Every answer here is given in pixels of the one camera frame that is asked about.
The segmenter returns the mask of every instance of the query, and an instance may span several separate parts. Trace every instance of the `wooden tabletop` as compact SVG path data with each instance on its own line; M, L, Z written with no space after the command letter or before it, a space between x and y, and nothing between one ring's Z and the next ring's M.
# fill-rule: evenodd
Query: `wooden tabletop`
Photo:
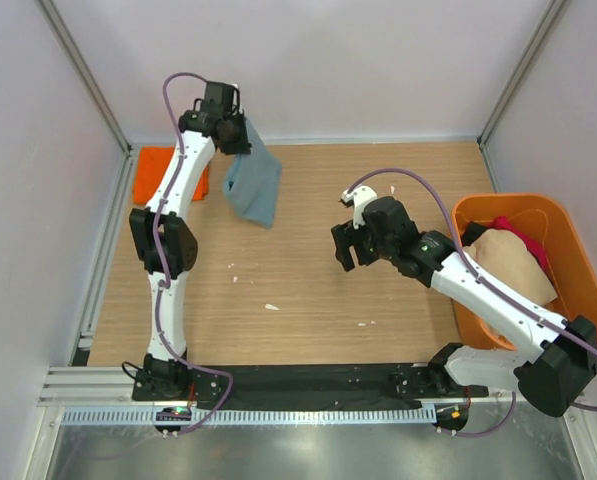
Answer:
M207 365L427 361L458 334L450 301L387 262L345 273L330 229L351 218L341 192L371 170L399 166L426 178L448 208L491 192L475 143L270 147L283 165L273 228L239 219L221 192L230 159L212 160L209 195L187 223L199 255L185 298L191 360ZM414 180L381 175L367 185L393 195L420 230L447 231ZM136 257L127 206L89 365L138 364L151 332L147 274ZM266 304L278 307L268 310Z

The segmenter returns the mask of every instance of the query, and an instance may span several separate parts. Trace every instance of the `gray-blue cloth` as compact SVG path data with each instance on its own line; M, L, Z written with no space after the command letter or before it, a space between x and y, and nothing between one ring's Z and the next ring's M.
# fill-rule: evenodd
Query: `gray-blue cloth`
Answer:
M271 228L276 215L282 166L269 153L249 118L246 125L251 153L234 156L222 191L241 218Z

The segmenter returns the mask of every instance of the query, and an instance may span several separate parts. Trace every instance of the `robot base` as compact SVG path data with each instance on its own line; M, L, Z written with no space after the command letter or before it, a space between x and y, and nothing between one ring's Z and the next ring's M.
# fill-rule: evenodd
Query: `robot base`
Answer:
M187 359L186 350L182 358ZM186 365L175 360L158 360L147 354L143 369L136 373L131 398L136 402L186 400L191 383L191 371Z

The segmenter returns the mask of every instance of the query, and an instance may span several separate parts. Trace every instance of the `gray wall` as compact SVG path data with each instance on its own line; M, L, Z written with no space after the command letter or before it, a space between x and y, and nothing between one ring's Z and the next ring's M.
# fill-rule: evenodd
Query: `gray wall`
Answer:
M120 159L35 3L0 0L0 479L68 361Z
M597 274L597 0L568 7L488 150L502 190L565 205Z
M130 140L169 143L180 70L237 82L268 140L475 138L548 3L56 0Z

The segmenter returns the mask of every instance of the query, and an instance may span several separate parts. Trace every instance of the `orange plastic basket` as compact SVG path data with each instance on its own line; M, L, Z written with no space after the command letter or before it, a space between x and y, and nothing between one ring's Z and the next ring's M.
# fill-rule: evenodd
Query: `orange plastic basket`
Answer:
M569 320L583 315L597 328L597 278L567 212L550 198L530 193L471 195L459 201L452 211L461 235L469 222L488 225L499 216L506 216L515 228L540 242L547 252L548 276L558 298L546 308ZM471 310L453 303L458 332L466 345L515 350Z
M136 179L134 180L134 203L145 205L154 196L169 162L174 154L174 147L144 147L138 157ZM202 200L209 193L209 165L202 172L193 201Z

